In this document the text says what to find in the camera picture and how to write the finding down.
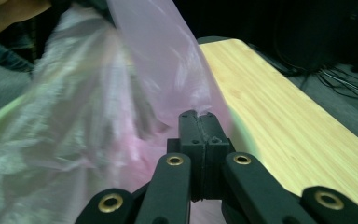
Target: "wood grain surface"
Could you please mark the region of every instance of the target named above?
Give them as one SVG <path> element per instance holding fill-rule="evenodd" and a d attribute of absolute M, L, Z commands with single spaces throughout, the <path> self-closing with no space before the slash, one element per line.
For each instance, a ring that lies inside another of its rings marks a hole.
<path fill-rule="evenodd" d="M 358 203 L 358 138 L 236 39 L 200 45 L 260 160 L 288 190 L 326 186 Z"/>

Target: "trash bag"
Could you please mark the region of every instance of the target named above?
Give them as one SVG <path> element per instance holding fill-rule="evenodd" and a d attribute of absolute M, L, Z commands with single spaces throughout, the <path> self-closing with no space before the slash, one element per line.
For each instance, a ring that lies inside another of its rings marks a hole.
<path fill-rule="evenodd" d="M 74 223 L 96 193 L 148 182 L 179 114 L 227 106 L 170 1 L 111 0 L 115 29 L 91 8 L 61 18 L 34 81 L 0 132 L 0 223 Z M 192 223 L 222 223 L 218 201 Z"/>

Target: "translucent plastic bag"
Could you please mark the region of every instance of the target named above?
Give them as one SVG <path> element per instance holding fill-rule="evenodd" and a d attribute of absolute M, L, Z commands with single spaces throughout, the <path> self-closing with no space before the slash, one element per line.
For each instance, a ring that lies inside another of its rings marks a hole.
<path fill-rule="evenodd" d="M 34 83 L 10 111 L 16 116 L 0 135 L 0 223 L 74 223 L 99 191 L 140 188 L 184 111 L 213 112 L 229 130 L 174 4 L 110 4 L 119 32 L 92 9 L 62 15 Z M 222 222 L 219 202 L 193 204 L 191 216 Z"/>

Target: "light wood tabletop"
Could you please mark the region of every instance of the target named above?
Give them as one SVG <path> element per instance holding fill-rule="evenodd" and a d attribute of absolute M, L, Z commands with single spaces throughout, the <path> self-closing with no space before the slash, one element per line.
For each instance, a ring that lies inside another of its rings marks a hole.
<path fill-rule="evenodd" d="M 260 160 L 294 194 L 325 186 L 358 203 L 358 138 L 240 40 L 200 45 Z"/>

